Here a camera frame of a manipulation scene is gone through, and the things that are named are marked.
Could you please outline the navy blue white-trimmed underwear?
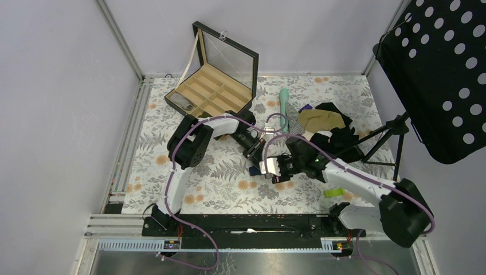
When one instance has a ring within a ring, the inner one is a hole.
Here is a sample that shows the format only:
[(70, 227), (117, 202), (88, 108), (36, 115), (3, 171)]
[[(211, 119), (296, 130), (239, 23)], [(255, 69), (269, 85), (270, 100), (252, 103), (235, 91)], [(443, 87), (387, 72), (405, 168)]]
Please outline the navy blue white-trimmed underwear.
[(259, 167), (251, 166), (251, 167), (249, 167), (249, 175), (250, 176), (259, 176), (259, 175), (262, 175), (262, 172), (260, 171)]

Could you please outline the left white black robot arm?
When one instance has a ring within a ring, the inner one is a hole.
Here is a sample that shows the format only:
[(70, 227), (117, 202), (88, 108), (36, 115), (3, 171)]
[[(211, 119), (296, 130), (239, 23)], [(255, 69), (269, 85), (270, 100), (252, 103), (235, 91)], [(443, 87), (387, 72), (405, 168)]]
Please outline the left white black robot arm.
[(198, 119), (187, 115), (170, 138), (167, 148), (172, 167), (162, 197), (152, 211), (156, 228), (163, 235), (176, 232), (178, 221), (174, 217), (181, 210), (183, 194), (189, 176), (203, 160), (212, 139), (231, 136), (243, 149), (243, 156), (259, 167), (266, 141), (261, 134), (252, 134), (249, 128), (255, 124), (251, 112), (243, 115), (229, 111), (219, 116)]

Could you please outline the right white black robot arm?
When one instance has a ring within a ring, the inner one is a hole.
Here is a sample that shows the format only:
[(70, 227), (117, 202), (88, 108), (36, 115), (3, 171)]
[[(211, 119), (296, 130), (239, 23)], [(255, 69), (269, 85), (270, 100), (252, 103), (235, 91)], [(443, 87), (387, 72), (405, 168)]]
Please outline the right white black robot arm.
[(343, 236), (350, 229), (378, 231), (404, 248), (436, 226), (434, 215), (415, 183), (399, 182), (368, 174), (329, 155), (304, 137), (286, 134), (290, 156), (269, 157), (268, 150), (277, 136), (264, 147), (262, 172), (274, 176), (305, 173), (307, 177), (339, 186), (363, 198), (368, 206), (346, 205), (331, 217), (328, 227)]

